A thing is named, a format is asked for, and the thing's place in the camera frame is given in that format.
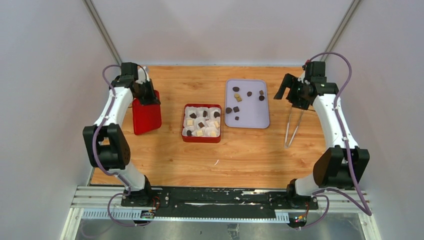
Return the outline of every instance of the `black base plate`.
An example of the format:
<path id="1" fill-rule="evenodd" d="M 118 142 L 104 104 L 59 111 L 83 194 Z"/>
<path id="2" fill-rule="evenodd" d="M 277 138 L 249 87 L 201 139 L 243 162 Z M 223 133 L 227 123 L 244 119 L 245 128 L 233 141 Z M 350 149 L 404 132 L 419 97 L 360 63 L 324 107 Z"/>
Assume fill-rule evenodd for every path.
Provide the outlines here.
<path id="1" fill-rule="evenodd" d="M 275 218 L 277 209 L 306 210 L 306 205 L 292 206 L 285 200 L 286 192 L 254 188 L 210 187 L 152 187 L 154 196 L 160 198 L 158 217 L 186 218 Z M 137 200 L 131 196 L 122 199 L 124 207 L 153 206 L 151 201 Z M 318 209 L 312 200 L 309 209 Z"/>

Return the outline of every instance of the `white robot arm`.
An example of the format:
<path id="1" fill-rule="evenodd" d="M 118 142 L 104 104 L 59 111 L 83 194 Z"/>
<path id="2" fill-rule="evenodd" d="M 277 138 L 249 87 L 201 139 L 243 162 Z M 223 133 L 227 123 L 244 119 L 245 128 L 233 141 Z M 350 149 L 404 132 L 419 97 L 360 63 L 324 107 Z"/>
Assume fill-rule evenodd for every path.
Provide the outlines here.
<path id="1" fill-rule="evenodd" d="M 149 180 L 131 163 L 130 147 L 121 130 L 125 113 L 134 98 L 142 105 L 160 104 L 147 71 L 137 68 L 135 63 L 122 63 L 121 75 L 111 82 L 109 98 L 100 117 L 94 125 L 84 128 L 83 137 L 91 165 L 107 175 L 116 176 L 128 192 L 138 193 L 148 202 L 152 198 Z M 100 144 L 106 138 L 109 144 Z"/>
<path id="2" fill-rule="evenodd" d="M 286 74 L 274 97 L 282 99 L 285 89 L 289 88 L 286 99 L 292 103 L 293 108 L 307 110 L 312 105 L 325 137 L 326 152 L 315 163 L 312 174 L 293 179 L 287 185 L 287 196 L 294 202 L 298 199 L 302 203 L 314 192 L 327 187 L 351 189 L 354 184 L 346 161 L 347 152 L 351 154 L 354 175 L 358 182 L 370 159 L 368 150 L 359 148 L 347 127 L 339 97 L 336 105 L 334 104 L 339 89 L 335 83 L 327 82 L 325 67 L 325 62 L 309 61 L 303 66 L 305 72 L 300 77 Z M 344 126 L 345 136 L 340 122 Z M 346 141 L 350 151 L 346 150 Z"/>

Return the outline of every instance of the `wooden table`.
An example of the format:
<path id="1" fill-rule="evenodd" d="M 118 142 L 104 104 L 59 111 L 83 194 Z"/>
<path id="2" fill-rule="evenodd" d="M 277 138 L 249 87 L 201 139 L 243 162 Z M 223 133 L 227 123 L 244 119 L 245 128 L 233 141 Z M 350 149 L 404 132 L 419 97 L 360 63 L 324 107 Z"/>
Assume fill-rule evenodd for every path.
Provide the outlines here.
<path id="1" fill-rule="evenodd" d="M 131 162 L 152 185 L 285 188 L 293 178 L 310 174 L 326 150 L 320 120 L 314 111 L 304 113 L 291 147 L 284 148 L 291 105 L 284 98 L 274 100 L 273 97 L 284 75 L 300 76 L 300 67 L 150 66 L 149 69 L 154 87 L 160 92 L 162 127 L 134 135 L 129 108 L 122 130 L 131 148 Z M 220 143 L 183 142 L 181 126 L 185 104 L 219 104 L 224 109 L 225 84 L 232 78 L 266 82 L 269 127 L 231 128 L 222 120 Z M 300 112 L 293 109 L 289 138 Z M 120 182 L 96 168 L 91 183 Z"/>

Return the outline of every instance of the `red container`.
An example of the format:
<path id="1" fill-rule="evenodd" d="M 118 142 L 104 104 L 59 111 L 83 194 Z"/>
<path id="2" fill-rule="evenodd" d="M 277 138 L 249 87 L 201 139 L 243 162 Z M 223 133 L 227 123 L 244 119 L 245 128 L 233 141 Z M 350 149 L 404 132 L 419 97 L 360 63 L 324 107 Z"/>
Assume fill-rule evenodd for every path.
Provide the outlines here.
<path id="1" fill-rule="evenodd" d="M 162 126 L 161 105 L 143 106 L 138 99 L 132 101 L 132 125 L 134 134 L 140 135 L 158 129 Z"/>
<path id="2" fill-rule="evenodd" d="M 219 108 L 221 112 L 221 121 L 219 125 L 221 126 L 222 123 L 222 116 L 223 116 L 223 110 L 221 109 L 221 106 L 218 104 L 195 104 L 195 103 L 189 103 L 184 106 L 184 110 L 182 112 L 182 123 L 181 123 L 181 137 L 184 142 L 187 143 L 208 143 L 208 144 L 217 144 L 221 141 L 221 127 L 219 128 L 219 136 L 217 137 L 203 137 L 203 136 L 183 136 L 183 129 L 184 129 L 184 119 L 186 118 L 186 108 L 187 107 L 195 107 L 195 108 Z"/>

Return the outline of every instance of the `lavender tray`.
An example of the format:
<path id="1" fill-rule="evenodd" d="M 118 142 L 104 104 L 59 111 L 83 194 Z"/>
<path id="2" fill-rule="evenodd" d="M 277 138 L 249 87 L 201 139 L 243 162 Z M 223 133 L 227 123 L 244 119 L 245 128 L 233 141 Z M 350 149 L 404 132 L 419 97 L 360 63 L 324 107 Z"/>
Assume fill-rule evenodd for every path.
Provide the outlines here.
<path id="1" fill-rule="evenodd" d="M 263 91 L 264 100 L 259 100 L 260 91 Z M 237 102 L 234 94 L 239 94 L 241 101 Z M 266 129 L 270 125 L 270 113 L 268 111 L 267 84 L 257 79 L 230 79 L 225 85 L 225 124 L 233 128 Z"/>

